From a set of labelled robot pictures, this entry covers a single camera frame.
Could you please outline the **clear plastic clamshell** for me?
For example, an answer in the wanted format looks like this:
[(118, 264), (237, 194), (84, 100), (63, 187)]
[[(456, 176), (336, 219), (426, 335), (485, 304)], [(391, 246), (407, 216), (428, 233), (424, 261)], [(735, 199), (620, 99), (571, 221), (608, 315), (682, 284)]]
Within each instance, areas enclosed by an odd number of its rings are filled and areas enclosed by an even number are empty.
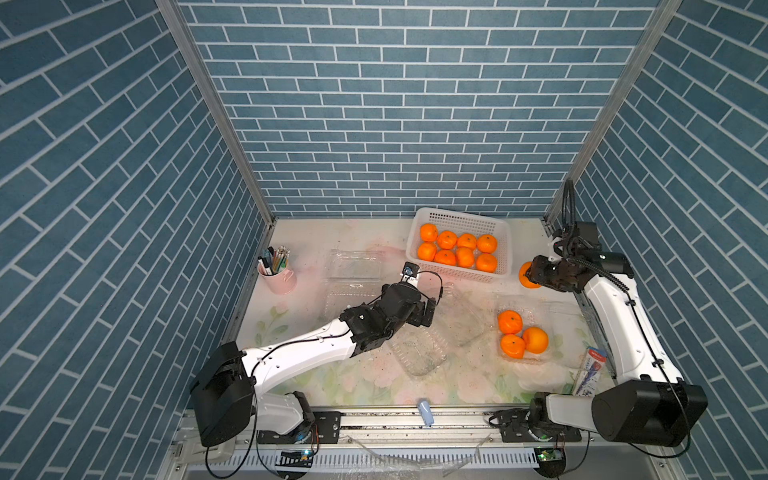
[(404, 371), (413, 378), (437, 371), (451, 356), (489, 330), (480, 309), (455, 284), (444, 288), (430, 327), (407, 324), (388, 342)]
[(321, 319), (336, 319), (343, 310), (379, 295), (383, 263), (381, 251), (331, 250), (326, 259)]
[(540, 330), (547, 336), (547, 346), (540, 353), (525, 351), (522, 362), (531, 365), (558, 365), (577, 369), (593, 337), (580, 308), (571, 303), (547, 301), (521, 295), (497, 296), (495, 313), (512, 311), (521, 317), (518, 337), (524, 337), (527, 330)]

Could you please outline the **orange box one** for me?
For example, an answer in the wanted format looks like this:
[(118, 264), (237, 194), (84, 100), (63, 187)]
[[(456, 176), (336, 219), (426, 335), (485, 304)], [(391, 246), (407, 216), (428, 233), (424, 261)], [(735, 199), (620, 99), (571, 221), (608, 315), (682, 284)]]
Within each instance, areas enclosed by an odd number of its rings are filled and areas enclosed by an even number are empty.
[(432, 223), (422, 224), (419, 228), (419, 236), (422, 242), (435, 242), (439, 236), (438, 228)]
[(498, 260), (492, 254), (482, 253), (477, 256), (475, 267), (481, 272), (495, 273), (498, 267)]
[(497, 326), (504, 335), (517, 335), (523, 330), (522, 316), (513, 310), (505, 310), (497, 316)]

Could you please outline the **orange box three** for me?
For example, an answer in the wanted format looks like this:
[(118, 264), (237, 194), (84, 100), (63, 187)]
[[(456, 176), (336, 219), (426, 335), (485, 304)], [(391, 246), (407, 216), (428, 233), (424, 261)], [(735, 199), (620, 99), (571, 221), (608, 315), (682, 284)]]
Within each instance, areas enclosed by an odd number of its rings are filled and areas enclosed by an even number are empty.
[(505, 334), (500, 339), (501, 351), (512, 359), (522, 359), (526, 352), (526, 342), (520, 336)]
[(441, 250), (452, 250), (456, 247), (458, 236), (452, 231), (442, 231), (436, 238), (436, 244)]
[(448, 266), (457, 265), (457, 257), (452, 250), (439, 250), (433, 258), (435, 263)]

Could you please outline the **white perforated plastic basket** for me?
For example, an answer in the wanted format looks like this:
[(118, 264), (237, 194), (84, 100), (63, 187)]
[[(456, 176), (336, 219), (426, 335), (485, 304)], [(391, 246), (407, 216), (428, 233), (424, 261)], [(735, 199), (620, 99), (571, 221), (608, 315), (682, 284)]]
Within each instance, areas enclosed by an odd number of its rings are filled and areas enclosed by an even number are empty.
[(421, 208), (413, 219), (405, 254), (421, 268), (442, 275), (501, 280), (512, 270), (511, 230), (484, 216)]

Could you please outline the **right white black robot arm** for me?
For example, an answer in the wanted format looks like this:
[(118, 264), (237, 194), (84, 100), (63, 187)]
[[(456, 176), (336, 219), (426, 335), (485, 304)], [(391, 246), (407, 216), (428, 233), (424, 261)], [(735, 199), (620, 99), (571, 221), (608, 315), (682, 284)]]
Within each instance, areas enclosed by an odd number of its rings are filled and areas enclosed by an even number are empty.
[(554, 261), (539, 255), (522, 268), (521, 276), (577, 298), (596, 323), (593, 333), (606, 346), (615, 377), (612, 388), (593, 397), (536, 394), (528, 414), (531, 430), (571, 428), (636, 449), (688, 449), (708, 399), (702, 387), (684, 379), (661, 346), (627, 257), (587, 251)]

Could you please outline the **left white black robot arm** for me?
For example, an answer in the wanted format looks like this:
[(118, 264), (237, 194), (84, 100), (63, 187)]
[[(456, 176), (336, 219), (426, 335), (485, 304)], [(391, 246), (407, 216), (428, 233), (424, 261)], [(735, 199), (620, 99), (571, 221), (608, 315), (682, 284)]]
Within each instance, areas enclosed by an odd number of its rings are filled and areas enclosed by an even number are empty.
[(197, 373), (190, 395), (201, 444), (218, 446), (240, 434), (252, 417), (279, 435), (302, 436), (314, 414), (300, 392), (271, 390), (296, 376), (381, 347), (404, 325), (431, 326), (438, 298), (408, 282), (386, 284), (372, 301), (345, 309), (326, 325), (280, 344), (217, 347)]

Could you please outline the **blue white packaged item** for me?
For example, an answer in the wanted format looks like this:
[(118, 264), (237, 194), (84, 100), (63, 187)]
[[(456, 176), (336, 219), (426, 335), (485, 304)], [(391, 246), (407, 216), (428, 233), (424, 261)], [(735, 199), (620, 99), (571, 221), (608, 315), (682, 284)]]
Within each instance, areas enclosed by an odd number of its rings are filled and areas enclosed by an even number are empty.
[(578, 370), (572, 389), (573, 396), (593, 397), (598, 388), (601, 375), (606, 370), (607, 357), (597, 348), (589, 347)]

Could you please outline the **small light blue cylinder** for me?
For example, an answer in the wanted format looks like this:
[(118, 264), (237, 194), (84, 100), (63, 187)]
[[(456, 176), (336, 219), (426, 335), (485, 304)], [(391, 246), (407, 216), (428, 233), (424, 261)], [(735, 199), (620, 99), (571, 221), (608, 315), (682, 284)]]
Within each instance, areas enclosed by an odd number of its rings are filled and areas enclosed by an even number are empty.
[(431, 406), (426, 399), (421, 399), (417, 404), (417, 410), (426, 427), (432, 427), (434, 425), (434, 415), (431, 410)]

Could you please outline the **pink metal pen bucket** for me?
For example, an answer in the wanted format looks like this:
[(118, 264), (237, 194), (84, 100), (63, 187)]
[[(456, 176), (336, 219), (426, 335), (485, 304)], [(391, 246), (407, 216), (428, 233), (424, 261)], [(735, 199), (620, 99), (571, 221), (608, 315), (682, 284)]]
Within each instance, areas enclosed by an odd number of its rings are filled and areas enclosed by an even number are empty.
[(289, 265), (290, 250), (284, 246), (268, 246), (257, 257), (258, 273), (264, 278), (267, 288), (276, 295), (291, 293), (297, 285), (295, 272)]

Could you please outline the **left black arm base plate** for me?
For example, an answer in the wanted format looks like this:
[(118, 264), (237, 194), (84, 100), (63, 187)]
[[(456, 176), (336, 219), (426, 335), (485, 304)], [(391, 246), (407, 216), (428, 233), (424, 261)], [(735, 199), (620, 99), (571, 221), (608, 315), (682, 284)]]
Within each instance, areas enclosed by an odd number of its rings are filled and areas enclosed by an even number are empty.
[(340, 411), (317, 411), (312, 422), (305, 419), (288, 434), (289, 444), (314, 442), (337, 444), (340, 436), (342, 413)]

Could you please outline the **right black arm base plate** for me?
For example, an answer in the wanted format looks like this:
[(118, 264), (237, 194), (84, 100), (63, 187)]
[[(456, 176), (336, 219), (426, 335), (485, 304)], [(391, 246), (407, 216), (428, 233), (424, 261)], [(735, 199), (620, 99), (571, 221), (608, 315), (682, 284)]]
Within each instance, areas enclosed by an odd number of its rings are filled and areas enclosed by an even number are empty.
[(487, 423), (500, 432), (503, 443), (549, 441), (549, 435), (532, 430), (529, 416), (530, 411), (526, 408), (510, 408), (491, 413)]

